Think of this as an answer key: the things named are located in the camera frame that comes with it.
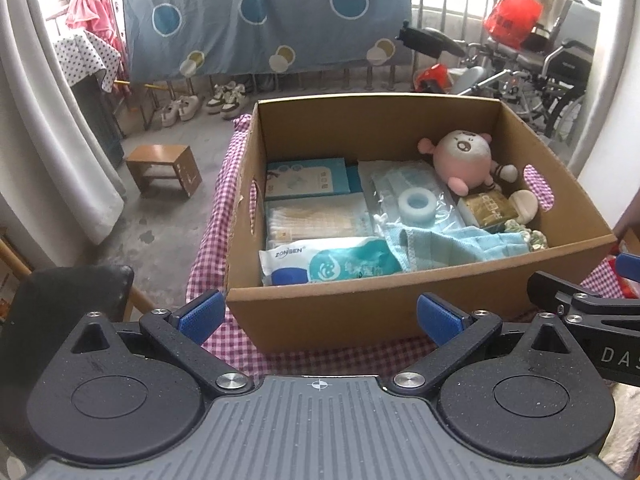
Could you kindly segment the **green floral scrunchie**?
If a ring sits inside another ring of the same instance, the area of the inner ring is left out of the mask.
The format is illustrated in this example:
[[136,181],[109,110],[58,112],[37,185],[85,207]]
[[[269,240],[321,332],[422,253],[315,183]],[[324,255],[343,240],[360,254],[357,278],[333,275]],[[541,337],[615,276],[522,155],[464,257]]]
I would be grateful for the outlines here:
[[510,219],[504,224],[504,232],[520,234],[531,252],[539,252],[549,248],[547,237],[543,232],[529,229],[514,219]]

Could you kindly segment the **gold tissue pack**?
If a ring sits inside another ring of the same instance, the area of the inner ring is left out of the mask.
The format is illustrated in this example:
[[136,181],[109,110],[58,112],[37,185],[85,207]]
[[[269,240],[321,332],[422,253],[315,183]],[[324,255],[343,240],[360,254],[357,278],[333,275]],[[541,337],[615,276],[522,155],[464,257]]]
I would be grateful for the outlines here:
[[501,232],[506,222],[518,218],[510,200],[498,191],[460,197],[457,210],[467,226],[476,226],[491,233]]

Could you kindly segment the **blue face mask pack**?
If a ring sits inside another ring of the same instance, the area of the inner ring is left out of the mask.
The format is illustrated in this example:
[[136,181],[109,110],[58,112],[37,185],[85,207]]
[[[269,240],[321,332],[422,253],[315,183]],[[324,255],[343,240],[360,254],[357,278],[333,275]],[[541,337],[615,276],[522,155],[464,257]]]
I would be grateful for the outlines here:
[[[438,232],[462,229],[465,224],[446,185],[423,160],[358,162],[358,176],[375,231],[381,236],[392,226],[408,226]],[[398,209],[399,195],[408,188],[428,188],[437,197],[435,219],[423,226],[405,224]]]

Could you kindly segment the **blue wet wipes pack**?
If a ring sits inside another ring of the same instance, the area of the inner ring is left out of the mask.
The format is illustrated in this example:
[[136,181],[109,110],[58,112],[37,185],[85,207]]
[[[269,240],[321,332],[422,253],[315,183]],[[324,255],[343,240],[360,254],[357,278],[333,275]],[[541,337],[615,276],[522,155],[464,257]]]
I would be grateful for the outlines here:
[[298,240],[258,254],[265,286],[378,278],[402,271],[385,240],[337,237]]

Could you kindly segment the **pink white plush toy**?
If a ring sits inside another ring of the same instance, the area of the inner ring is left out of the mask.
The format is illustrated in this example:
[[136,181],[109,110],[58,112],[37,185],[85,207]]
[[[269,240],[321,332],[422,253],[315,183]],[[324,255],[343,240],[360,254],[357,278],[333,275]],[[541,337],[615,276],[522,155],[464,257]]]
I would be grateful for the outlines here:
[[500,165],[491,154],[492,136],[454,130],[437,143],[423,138],[418,142],[422,155],[431,155],[439,179],[457,196],[468,196],[477,188],[500,188],[497,180],[514,183],[518,180],[518,168]]

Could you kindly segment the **cotton swab plastic pack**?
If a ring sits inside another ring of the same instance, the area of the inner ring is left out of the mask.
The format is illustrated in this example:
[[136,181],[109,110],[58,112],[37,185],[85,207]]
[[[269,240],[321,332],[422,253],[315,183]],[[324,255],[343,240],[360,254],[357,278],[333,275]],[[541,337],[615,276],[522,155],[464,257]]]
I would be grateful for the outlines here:
[[371,216],[362,193],[272,200],[266,205],[266,247],[298,240],[368,237]]

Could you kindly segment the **blue rectangular carton box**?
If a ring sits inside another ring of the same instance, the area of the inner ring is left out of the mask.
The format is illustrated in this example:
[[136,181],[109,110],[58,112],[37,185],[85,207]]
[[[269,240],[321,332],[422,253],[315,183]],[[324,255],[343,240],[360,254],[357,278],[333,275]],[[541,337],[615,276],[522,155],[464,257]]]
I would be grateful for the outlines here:
[[344,158],[270,162],[266,169],[265,199],[345,195],[355,187]]

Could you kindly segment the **teal towel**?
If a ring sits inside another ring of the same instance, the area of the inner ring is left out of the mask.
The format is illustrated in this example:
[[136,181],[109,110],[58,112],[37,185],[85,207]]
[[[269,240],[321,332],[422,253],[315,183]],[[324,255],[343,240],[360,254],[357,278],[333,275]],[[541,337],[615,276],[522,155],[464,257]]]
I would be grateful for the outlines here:
[[491,234],[475,226],[447,232],[392,226],[384,237],[405,272],[464,266],[530,252],[520,234]]

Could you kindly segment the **white fluffy sleeve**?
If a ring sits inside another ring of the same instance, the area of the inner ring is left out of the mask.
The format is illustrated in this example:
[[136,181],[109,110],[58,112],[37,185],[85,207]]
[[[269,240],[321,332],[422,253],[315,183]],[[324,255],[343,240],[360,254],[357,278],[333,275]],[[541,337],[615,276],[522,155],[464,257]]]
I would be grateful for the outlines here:
[[622,478],[637,479],[639,477],[640,389],[619,382],[610,382],[608,386],[615,403],[615,417],[599,457]]

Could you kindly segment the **white curtain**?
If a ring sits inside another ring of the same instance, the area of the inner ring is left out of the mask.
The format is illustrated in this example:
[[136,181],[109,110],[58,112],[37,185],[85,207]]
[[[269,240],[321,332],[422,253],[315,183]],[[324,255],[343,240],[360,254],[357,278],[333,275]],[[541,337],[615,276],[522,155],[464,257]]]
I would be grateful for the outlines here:
[[112,232],[125,185],[70,90],[37,0],[1,0],[1,61],[30,140],[92,244]]

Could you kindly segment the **wheelchair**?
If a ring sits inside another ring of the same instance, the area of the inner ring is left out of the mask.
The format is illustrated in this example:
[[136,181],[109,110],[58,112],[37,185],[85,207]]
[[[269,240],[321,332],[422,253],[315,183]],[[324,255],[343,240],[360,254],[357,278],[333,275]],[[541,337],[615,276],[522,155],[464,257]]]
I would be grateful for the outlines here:
[[403,22],[397,39],[413,52],[437,60],[448,53],[462,62],[460,73],[449,70],[458,96],[487,96],[502,101],[548,143],[571,144],[585,101],[600,13],[579,0],[566,0],[559,17],[530,47],[537,23],[519,49],[499,44],[454,40],[434,28],[418,29]]

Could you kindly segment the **white shoe pair left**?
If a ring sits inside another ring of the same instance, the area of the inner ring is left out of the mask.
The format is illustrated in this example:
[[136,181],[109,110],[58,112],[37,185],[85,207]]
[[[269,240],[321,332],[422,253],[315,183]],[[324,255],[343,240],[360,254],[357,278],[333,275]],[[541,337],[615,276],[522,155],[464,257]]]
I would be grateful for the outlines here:
[[160,110],[160,123],[163,128],[169,128],[180,122],[190,122],[201,107],[198,96],[183,96],[171,101]]

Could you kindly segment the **white brown sneaker pair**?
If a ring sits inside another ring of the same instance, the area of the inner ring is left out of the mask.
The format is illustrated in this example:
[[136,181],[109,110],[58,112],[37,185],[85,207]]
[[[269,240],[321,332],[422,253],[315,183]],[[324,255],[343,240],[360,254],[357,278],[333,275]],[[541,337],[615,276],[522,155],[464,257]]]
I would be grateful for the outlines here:
[[212,97],[205,104],[205,110],[209,115],[220,115],[224,120],[232,120],[241,115],[246,101],[244,84],[235,81],[215,84]]

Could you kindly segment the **red bag on floor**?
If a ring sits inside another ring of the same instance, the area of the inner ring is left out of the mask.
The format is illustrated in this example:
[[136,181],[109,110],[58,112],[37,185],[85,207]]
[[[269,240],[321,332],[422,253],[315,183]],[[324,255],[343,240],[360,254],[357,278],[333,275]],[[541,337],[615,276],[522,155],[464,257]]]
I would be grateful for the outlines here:
[[452,87],[448,67],[434,64],[425,70],[416,72],[413,77],[413,90],[422,93],[447,93]]

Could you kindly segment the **blue patterned hanging blanket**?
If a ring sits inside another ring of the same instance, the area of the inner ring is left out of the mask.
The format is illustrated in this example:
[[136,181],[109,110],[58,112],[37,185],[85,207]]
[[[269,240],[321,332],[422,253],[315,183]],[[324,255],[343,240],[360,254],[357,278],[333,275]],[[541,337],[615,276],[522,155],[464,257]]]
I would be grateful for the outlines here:
[[402,65],[411,0],[124,0],[135,82]]

